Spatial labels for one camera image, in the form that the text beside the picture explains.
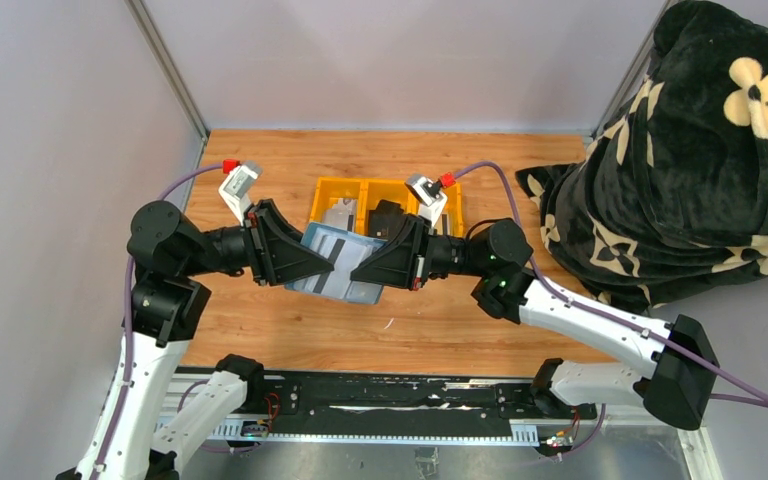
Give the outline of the blue leather card holder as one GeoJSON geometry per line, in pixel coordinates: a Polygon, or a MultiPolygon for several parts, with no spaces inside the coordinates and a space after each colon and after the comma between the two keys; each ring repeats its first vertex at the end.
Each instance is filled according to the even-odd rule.
{"type": "Polygon", "coordinates": [[[333,264],[334,269],[291,282],[285,289],[346,303],[377,304],[383,287],[374,283],[354,281],[351,279],[351,273],[385,243],[385,240],[327,224],[310,223],[303,234],[302,245],[325,257],[333,264]]]}

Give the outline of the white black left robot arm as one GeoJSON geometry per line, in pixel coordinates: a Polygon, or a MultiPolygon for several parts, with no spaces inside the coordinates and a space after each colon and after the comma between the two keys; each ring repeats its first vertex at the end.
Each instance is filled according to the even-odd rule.
{"type": "Polygon", "coordinates": [[[212,231],[168,201],[150,202],[132,219],[127,250],[120,359],[91,444],[67,479],[176,479],[232,412],[275,415],[264,366],[230,354],[170,423],[157,426],[211,296],[199,277],[250,273],[260,285],[279,286],[334,268],[303,245],[271,200],[248,207],[241,225],[212,231]]]}

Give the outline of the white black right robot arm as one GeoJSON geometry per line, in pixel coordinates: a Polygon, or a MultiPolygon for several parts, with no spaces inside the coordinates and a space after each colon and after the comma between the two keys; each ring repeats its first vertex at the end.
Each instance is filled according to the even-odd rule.
{"type": "Polygon", "coordinates": [[[559,333],[612,359],[545,361],[530,392],[537,413],[552,418],[584,404],[626,405],[678,429],[699,429],[719,365],[701,323],[686,315],[664,321],[628,313],[571,292],[527,267],[532,252],[511,218],[455,237],[435,234],[425,219],[406,215],[351,278],[418,290],[429,280],[474,276],[471,295],[488,316],[559,333]]]}

